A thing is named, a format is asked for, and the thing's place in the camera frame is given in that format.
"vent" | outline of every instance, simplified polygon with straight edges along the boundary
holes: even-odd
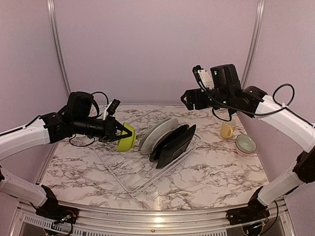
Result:
[[[56,232],[63,232],[63,228],[65,228],[65,233],[69,231],[69,227],[58,224],[58,225],[52,225],[52,221],[48,219],[42,219],[40,217],[34,216],[34,215],[28,215],[25,214],[24,216],[24,222],[38,226],[40,228],[53,230]],[[82,229],[77,228],[76,225],[73,225],[73,233],[72,236],[131,236],[129,234],[112,234],[108,232],[101,232],[97,230],[90,230],[90,229]],[[202,234],[187,234],[185,236],[227,236],[226,230],[219,230],[219,231],[211,231],[207,233]]]

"purple wall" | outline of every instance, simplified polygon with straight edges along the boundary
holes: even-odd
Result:
[[[47,2],[5,0],[0,7],[0,132],[66,102],[50,30]],[[50,147],[37,147],[1,162],[35,182]],[[8,230],[18,201],[0,194],[0,235]]]
[[[296,88],[291,108],[315,121],[315,1],[266,1],[263,27],[247,86],[269,94],[283,83]],[[291,92],[279,99],[290,99]],[[301,152],[299,146],[269,125],[242,117],[258,143],[258,155],[270,180],[283,173]],[[299,187],[285,198],[298,236],[314,235],[315,184]]]
[[[56,0],[71,89],[123,103],[179,104],[192,67],[245,67],[257,1]]]

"marble table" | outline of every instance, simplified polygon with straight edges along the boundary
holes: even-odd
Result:
[[[184,106],[121,105],[116,119],[123,123],[159,109],[180,123],[197,125],[198,148],[171,173],[136,199],[132,198],[91,147],[74,147],[68,139],[59,143],[42,184],[61,201],[98,207],[148,210],[186,210],[225,207],[248,202],[253,192],[268,184],[256,153],[240,156],[235,137],[245,134],[236,115],[234,137],[220,137],[221,121],[210,109],[188,111]],[[218,111],[226,118],[225,110]],[[80,137],[77,142],[89,142]]]

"dish rack wire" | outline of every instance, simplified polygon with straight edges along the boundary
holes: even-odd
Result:
[[[170,118],[170,116],[160,110],[153,110],[128,122],[135,129],[137,138],[134,147],[129,152],[116,152],[116,144],[104,145],[104,143],[95,142],[91,145],[107,170],[133,198],[161,181],[163,177],[180,165],[192,154],[201,140],[198,135],[194,134],[185,152],[164,168],[156,169],[157,163],[150,162],[149,155],[141,154],[138,146],[141,138],[150,128],[166,118]]]

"mug handle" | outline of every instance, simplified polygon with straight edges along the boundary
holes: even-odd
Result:
[[[227,137],[226,137],[227,139],[232,138],[232,136],[233,136],[233,131],[234,131],[234,130],[233,130],[232,128],[229,128],[229,129],[228,129]]]

